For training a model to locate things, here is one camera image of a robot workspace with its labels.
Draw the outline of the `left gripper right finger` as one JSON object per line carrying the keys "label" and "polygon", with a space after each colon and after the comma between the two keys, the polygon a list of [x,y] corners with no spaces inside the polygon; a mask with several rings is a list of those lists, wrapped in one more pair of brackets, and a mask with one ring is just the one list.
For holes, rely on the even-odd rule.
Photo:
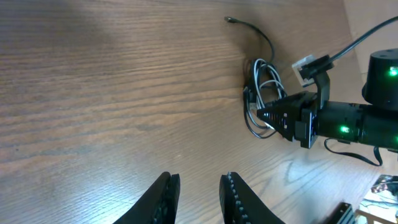
{"label": "left gripper right finger", "polygon": [[225,224],[284,224],[236,172],[221,176],[219,196]]}

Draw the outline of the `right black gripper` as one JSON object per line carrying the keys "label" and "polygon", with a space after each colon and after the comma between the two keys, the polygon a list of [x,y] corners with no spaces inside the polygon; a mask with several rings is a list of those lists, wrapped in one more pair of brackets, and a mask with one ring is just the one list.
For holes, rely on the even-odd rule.
{"label": "right black gripper", "polygon": [[297,93],[270,103],[257,110],[257,117],[273,127],[288,141],[298,140],[310,149],[316,140],[313,123],[317,115],[317,94]]}

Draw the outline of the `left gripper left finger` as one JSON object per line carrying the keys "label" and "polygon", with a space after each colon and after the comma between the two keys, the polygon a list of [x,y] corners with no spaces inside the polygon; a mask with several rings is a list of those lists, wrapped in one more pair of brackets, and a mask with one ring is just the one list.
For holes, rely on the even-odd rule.
{"label": "left gripper left finger", "polygon": [[163,172],[114,224],[174,224],[179,196],[179,174]]}

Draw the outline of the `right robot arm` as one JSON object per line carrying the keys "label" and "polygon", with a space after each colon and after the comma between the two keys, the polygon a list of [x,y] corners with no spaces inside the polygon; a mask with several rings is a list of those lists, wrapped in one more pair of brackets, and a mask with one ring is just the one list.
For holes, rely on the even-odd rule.
{"label": "right robot arm", "polygon": [[332,68],[329,55],[303,59],[298,75],[312,79],[317,92],[303,91],[270,102],[257,111],[257,117],[307,149],[319,136],[373,146],[377,166],[381,166],[379,148],[397,152],[397,49],[371,54],[362,89],[366,104],[330,101],[327,70]]}

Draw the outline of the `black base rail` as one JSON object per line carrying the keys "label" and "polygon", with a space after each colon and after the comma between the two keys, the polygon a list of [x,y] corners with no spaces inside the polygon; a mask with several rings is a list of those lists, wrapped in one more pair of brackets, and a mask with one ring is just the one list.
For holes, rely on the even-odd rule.
{"label": "black base rail", "polygon": [[346,202],[339,203],[324,224],[356,224],[352,205]]}

